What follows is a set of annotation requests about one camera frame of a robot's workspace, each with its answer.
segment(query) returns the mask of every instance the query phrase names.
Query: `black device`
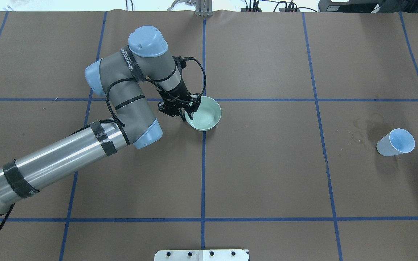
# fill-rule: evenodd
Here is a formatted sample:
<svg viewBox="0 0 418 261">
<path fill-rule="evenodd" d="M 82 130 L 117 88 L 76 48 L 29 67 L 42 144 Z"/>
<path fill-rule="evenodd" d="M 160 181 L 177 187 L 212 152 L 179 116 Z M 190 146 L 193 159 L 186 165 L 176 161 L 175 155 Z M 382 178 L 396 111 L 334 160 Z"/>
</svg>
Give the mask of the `black device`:
<svg viewBox="0 0 418 261">
<path fill-rule="evenodd" d="M 418 13 L 418 0 L 380 0 L 379 13 Z"/>
<path fill-rule="evenodd" d="M 319 11 L 327 13 L 371 13 L 375 10 L 378 0 L 320 0 Z"/>
</svg>

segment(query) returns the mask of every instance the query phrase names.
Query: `metal bracket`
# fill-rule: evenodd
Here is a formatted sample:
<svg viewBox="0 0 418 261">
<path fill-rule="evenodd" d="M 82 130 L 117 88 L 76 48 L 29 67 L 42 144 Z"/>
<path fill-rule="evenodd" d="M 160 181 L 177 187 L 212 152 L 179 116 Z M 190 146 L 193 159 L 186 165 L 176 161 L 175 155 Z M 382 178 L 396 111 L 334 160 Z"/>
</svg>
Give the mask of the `metal bracket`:
<svg viewBox="0 0 418 261">
<path fill-rule="evenodd" d="M 212 0 L 196 0 L 196 16 L 212 16 Z"/>
<path fill-rule="evenodd" d="M 161 250 L 154 261 L 249 261 L 249 250 Z"/>
</svg>

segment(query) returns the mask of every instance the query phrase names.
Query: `plastic cup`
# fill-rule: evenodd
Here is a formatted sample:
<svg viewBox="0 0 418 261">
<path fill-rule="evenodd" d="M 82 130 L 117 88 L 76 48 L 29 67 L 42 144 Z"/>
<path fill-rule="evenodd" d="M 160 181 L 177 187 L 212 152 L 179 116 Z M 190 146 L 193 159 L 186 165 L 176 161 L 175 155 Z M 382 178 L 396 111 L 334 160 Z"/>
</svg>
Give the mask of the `plastic cup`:
<svg viewBox="0 0 418 261">
<path fill-rule="evenodd" d="M 383 156 L 411 152 L 415 147 L 414 137 L 405 129 L 393 129 L 377 142 L 377 150 Z"/>
<path fill-rule="evenodd" d="M 206 132 L 216 126 L 222 117 L 222 109 L 219 103 L 211 97 L 202 96 L 198 111 L 193 113 L 191 120 L 185 112 L 185 119 L 188 124 L 200 132 Z"/>
</svg>

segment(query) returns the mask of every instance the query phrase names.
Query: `light blue cup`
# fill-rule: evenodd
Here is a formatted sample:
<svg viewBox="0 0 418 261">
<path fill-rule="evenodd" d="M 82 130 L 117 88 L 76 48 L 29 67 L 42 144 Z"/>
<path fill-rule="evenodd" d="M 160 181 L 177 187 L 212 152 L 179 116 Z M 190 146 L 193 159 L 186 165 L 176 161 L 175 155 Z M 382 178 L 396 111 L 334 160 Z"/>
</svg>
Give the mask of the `light blue cup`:
<svg viewBox="0 0 418 261">
<path fill-rule="evenodd" d="M 405 129 L 393 129 L 377 142 L 377 150 L 383 156 L 411 152 L 415 147 L 414 137 Z"/>
</svg>

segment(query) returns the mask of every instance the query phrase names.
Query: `white object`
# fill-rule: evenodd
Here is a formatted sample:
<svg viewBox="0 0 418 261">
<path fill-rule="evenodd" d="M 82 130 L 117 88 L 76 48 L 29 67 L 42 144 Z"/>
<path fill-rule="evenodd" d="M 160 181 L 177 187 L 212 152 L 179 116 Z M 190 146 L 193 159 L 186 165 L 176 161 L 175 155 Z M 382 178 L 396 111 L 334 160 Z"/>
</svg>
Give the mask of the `white object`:
<svg viewBox="0 0 418 261">
<path fill-rule="evenodd" d="M 161 250 L 154 261 L 249 261 L 249 250 Z"/>
<path fill-rule="evenodd" d="M 222 109 L 219 103 L 211 97 L 202 96 L 198 111 L 193 113 L 191 120 L 185 112 L 185 119 L 188 124 L 201 132 L 206 132 L 216 126 L 222 117 Z"/>
<path fill-rule="evenodd" d="M 383 156 L 411 152 L 415 147 L 414 137 L 405 129 L 393 129 L 377 142 L 377 150 Z"/>
</svg>

